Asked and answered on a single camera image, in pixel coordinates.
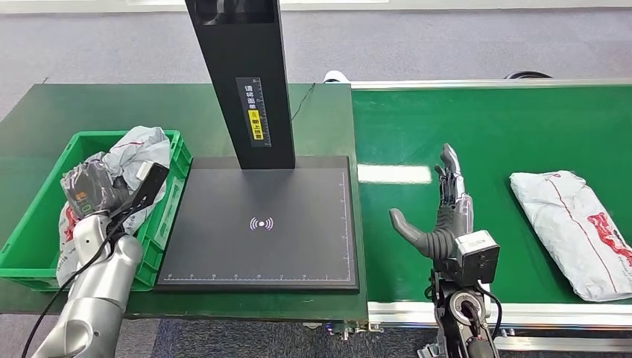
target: black cable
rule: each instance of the black cable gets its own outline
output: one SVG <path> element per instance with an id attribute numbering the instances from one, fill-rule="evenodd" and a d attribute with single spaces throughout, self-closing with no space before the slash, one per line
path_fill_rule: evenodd
<path id="1" fill-rule="evenodd" d="M 33 338 L 35 337 L 35 333 L 37 332 L 37 328 L 42 323 L 42 320 L 44 319 L 44 317 L 46 317 L 46 313 L 48 312 L 49 309 L 51 309 L 57 297 L 59 297 L 61 292 L 63 292 L 63 290 L 66 289 L 66 287 L 68 287 L 68 285 L 72 283 L 72 281 L 74 281 L 75 278 L 77 278 L 77 276 L 82 274 L 84 271 L 86 271 L 90 267 L 90 265 L 95 263 L 95 261 L 101 256 L 101 252 L 105 248 L 105 245 L 110 243 L 110 238 L 112 237 L 112 235 L 114 235 L 114 233 L 121 227 L 121 225 L 123 225 L 123 223 L 130 216 L 131 216 L 131 213 L 126 215 L 124 219 L 118 222 L 118 224 L 114 225 L 110 233 L 107 236 L 105 236 L 105 239 L 103 240 L 103 243 L 101 244 L 101 246 L 99 246 L 99 249 L 95 253 L 95 256 L 93 256 L 92 259 L 90 259 L 85 265 L 83 265 L 83 267 L 79 268 L 74 274 L 72 274 L 69 277 L 69 279 L 66 280 L 66 282 L 64 282 L 63 285 L 60 286 L 57 292 L 55 292 L 55 295 L 53 296 L 53 298 L 51 298 L 51 300 L 48 302 L 48 304 L 46 305 L 42 313 L 39 315 L 39 318 L 37 319 L 37 321 L 35 322 L 35 325 L 33 326 L 33 330 L 31 330 L 31 334 L 28 335 L 28 338 L 26 339 L 26 343 L 24 344 L 24 349 L 22 350 L 22 358 L 26 358 L 26 355 L 28 354 L 28 348 L 31 346 Z"/>
<path id="2" fill-rule="evenodd" d="M 426 297 L 426 300 L 432 301 L 432 286 L 428 286 L 423 290 L 423 296 Z"/>
<path id="3" fill-rule="evenodd" d="M 474 304 L 470 301 L 463 301 L 463 303 L 461 303 L 461 312 L 470 320 L 470 323 L 472 323 L 471 328 L 474 336 L 479 337 L 481 335 L 481 319 L 478 317 L 478 310 Z"/>
<path id="4" fill-rule="evenodd" d="M 500 322 L 502 321 L 502 305 L 500 304 L 499 299 L 491 292 L 485 290 L 479 282 L 476 283 L 476 288 L 480 291 L 480 293 L 490 296 L 490 298 L 496 303 L 496 306 L 498 307 L 498 318 L 496 319 L 496 326 L 494 327 L 494 331 L 492 332 L 493 340 L 500 333 Z"/>
<path id="5" fill-rule="evenodd" d="M 294 114 L 292 115 L 292 119 L 291 121 L 294 121 L 294 117 L 296 117 L 296 115 L 300 112 L 300 108 L 303 106 L 303 102 L 307 99 L 307 96 L 312 93 L 312 91 L 314 90 L 314 87 L 316 87 L 316 82 L 314 82 L 312 84 L 311 87 L 309 87 L 309 89 L 307 90 L 307 92 L 305 93 L 305 95 L 303 96 L 303 99 L 300 100 L 300 103 L 298 104 L 298 109 L 296 112 L 294 112 Z"/>
<path id="6" fill-rule="evenodd" d="M 522 80 L 524 78 L 552 78 L 546 73 L 538 71 L 518 71 L 505 76 L 505 80 Z"/>

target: gray carpet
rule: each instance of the gray carpet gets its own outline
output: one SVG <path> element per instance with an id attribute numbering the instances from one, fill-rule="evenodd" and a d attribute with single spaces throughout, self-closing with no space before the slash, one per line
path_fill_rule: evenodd
<path id="1" fill-rule="evenodd" d="M 356 81 L 502 78 L 519 69 L 632 78 L 632 10 L 292 12 L 282 21 L 292 82 L 319 81 L 330 69 Z M 208 80 L 185 13 L 0 16 L 0 119 L 44 81 Z M 19 355 L 33 321 L 0 315 L 0 358 Z M 124 323 L 117 356 L 415 357 L 433 335 L 389 330 L 343 343 L 299 324 L 140 320 Z"/>

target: plastic bag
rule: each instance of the plastic bag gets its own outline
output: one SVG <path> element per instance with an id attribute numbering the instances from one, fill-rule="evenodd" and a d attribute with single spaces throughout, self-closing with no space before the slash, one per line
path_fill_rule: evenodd
<path id="1" fill-rule="evenodd" d="M 118 188 L 115 188 L 114 183 L 118 183 Z M 106 164 L 98 159 L 79 164 L 61 179 L 66 199 L 79 219 L 123 204 L 129 195 L 127 184 L 122 177 L 114 180 L 114 183 Z"/>
<path id="2" fill-rule="evenodd" d="M 573 290 L 586 301 L 632 297 L 632 248 L 586 181 L 513 173 L 511 189 Z"/>

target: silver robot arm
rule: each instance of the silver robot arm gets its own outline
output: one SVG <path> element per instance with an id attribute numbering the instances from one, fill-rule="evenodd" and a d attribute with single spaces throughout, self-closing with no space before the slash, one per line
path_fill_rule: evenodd
<path id="1" fill-rule="evenodd" d="M 92 213 L 76 224 L 73 235 L 77 269 L 83 272 L 75 274 L 57 324 L 33 358 L 115 356 L 127 299 L 142 259 L 142 245 L 134 236 L 125 234 L 121 225 L 131 214 L 154 202 L 168 174 L 164 166 L 146 164 L 138 173 L 139 178 L 144 178 L 140 187 L 120 207 Z M 86 192 L 92 189 L 83 191 L 88 186 L 76 191 L 79 195 L 67 196 L 85 199 Z M 94 192 L 97 194 L 92 196 L 99 199 L 99 190 Z"/>
<path id="2" fill-rule="evenodd" d="M 74 230 L 79 267 L 85 265 L 103 244 L 106 215 L 92 215 Z M 101 256 L 72 284 L 68 302 L 57 324 L 33 358 L 114 357 L 119 330 L 142 246 L 133 236 L 118 239 L 114 249 L 106 246 Z"/>
<path id="3" fill-rule="evenodd" d="M 440 154 L 439 209 L 432 232 L 424 233 L 390 210 L 393 228 L 424 257 L 433 261 L 430 287 L 424 292 L 434 304 L 439 326 L 437 343 L 418 351 L 424 358 L 498 358 L 487 327 L 489 288 L 496 273 L 499 246 L 485 230 L 474 232 L 472 198 L 466 193 L 457 155 L 448 144 Z"/>

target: red graphic on bag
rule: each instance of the red graphic on bag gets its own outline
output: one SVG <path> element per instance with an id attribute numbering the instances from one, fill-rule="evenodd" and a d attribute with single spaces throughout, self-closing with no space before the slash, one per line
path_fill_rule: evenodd
<path id="1" fill-rule="evenodd" d="M 66 208 L 66 219 L 68 219 L 68 226 L 64 229 L 63 233 L 66 235 L 65 242 L 68 242 L 72 240 L 72 231 L 75 229 L 75 224 L 77 224 L 77 220 L 75 220 L 75 217 L 72 215 L 70 206 Z"/>
<path id="2" fill-rule="evenodd" d="M 591 224 L 595 225 L 601 242 L 608 245 L 615 254 L 628 259 L 628 265 L 632 266 L 632 251 L 625 247 L 625 243 L 623 243 L 623 240 L 619 237 L 617 232 L 613 233 L 612 226 L 608 223 L 606 214 L 599 213 L 597 215 L 588 216 L 587 219 Z"/>

